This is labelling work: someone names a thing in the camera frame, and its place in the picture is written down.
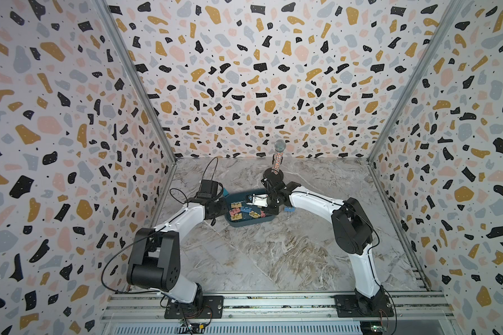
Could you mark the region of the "teal plastic storage box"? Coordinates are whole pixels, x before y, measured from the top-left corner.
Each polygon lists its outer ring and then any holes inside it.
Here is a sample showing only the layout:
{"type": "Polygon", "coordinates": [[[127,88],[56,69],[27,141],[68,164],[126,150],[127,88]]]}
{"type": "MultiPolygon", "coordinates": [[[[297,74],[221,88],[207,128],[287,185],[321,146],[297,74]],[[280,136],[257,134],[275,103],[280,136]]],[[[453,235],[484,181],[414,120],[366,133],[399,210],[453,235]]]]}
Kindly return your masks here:
{"type": "Polygon", "coordinates": [[[267,214],[263,207],[252,204],[253,195],[264,198],[266,190],[264,188],[256,188],[224,195],[228,209],[228,212],[225,213],[225,219],[231,227],[241,228],[269,222],[274,219],[274,216],[267,214]]]}

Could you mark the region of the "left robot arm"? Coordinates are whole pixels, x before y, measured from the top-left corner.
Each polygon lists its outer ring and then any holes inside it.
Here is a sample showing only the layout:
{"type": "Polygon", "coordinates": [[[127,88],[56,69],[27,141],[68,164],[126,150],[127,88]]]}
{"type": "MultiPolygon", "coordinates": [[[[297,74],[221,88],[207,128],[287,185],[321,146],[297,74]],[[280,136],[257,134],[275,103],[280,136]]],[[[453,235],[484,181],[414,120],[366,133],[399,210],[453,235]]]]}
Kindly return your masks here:
{"type": "Polygon", "coordinates": [[[200,286],[181,273],[180,242],[197,225],[228,212],[224,197],[193,199],[169,220],[154,228],[140,229],[134,238],[127,266],[127,283],[154,289],[181,304],[192,304],[200,286]]]}

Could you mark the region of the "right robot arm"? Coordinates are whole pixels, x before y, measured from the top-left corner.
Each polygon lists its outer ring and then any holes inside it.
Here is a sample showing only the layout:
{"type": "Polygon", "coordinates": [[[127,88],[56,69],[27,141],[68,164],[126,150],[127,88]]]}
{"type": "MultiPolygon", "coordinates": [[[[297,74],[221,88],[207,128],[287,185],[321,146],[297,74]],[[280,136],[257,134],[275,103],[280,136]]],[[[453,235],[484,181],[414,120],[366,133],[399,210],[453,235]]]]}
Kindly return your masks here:
{"type": "Polygon", "coordinates": [[[294,181],[287,184],[283,177],[281,171],[268,168],[261,180],[266,194],[254,195],[251,203],[264,208],[267,215],[278,215],[279,209],[285,206],[304,209],[330,222],[335,242],[349,255],[360,312],[369,315],[378,310],[380,304],[387,304],[372,255],[375,230],[359,201],[328,198],[294,181]]]}

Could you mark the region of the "microphone on black stand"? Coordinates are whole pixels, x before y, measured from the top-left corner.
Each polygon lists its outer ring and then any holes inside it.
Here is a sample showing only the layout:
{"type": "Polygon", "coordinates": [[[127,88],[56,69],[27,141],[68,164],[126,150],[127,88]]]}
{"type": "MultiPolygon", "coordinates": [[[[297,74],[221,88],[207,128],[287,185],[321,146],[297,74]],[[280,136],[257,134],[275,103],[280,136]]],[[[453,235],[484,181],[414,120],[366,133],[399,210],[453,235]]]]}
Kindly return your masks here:
{"type": "Polygon", "coordinates": [[[282,139],[275,142],[275,153],[272,158],[272,169],[279,172],[283,161],[283,154],[286,149],[286,142],[282,139]]]}

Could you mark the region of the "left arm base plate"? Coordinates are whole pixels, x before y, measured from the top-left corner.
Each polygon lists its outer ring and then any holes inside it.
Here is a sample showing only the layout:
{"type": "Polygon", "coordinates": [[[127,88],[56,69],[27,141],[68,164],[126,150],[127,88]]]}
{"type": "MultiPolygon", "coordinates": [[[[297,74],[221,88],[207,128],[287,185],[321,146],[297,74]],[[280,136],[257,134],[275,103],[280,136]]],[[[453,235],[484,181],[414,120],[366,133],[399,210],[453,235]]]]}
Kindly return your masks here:
{"type": "Polygon", "coordinates": [[[164,318],[167,320],[189,319],[220,319],[223,314],[224,296],[207,295],[192,303],[185,304],[170,301],[164,318]]]}

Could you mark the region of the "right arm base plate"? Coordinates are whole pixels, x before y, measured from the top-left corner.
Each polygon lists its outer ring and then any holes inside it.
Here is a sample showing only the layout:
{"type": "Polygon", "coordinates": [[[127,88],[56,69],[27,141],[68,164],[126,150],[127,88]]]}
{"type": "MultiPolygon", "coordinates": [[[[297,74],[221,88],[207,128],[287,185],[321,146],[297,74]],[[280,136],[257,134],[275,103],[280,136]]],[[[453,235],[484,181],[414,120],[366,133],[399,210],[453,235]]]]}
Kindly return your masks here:
{"type": "Polygon", "coordinates": [[[360,294],[335,295],[334,307],[338,318],[379,318],[394,317],[393,304],[385,295],[378,292],[373,298],[360,294]]]}

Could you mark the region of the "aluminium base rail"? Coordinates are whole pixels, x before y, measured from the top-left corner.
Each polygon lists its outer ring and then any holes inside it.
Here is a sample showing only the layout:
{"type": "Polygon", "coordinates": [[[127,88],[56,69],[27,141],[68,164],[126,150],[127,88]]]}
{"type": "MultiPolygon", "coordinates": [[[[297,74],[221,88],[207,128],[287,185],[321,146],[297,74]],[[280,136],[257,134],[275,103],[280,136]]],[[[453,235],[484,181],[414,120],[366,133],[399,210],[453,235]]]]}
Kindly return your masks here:
{"type": "Polygon", "coordinates": [[[158,295],[114,295],[102,334],[461,334],[443,294],[392,292],[365,316],[349,292],[213,292],[192,318],[158,295]]]}

